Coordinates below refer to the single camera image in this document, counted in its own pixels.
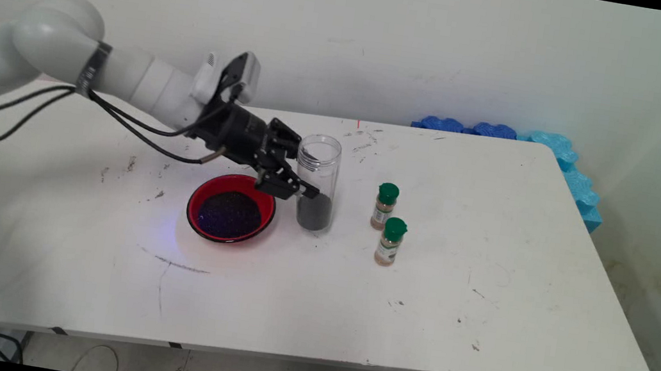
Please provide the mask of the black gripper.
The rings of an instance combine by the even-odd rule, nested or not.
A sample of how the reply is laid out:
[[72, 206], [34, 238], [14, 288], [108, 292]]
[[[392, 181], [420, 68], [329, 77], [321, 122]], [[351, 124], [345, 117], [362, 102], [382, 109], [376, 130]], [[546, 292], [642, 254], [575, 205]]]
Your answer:
[[240, 165], [256, 169], [254, 187], [279, 199], [306, 196], [313, 200], [320, 190], [300, 178], [290, 165], [276, 163], [269, 154], [295, 160], [302, 137], [278, 117], [266, 122], [235, 103], [212, 98], [205, 106], [192, 138], [200, 138], [206, 148]]

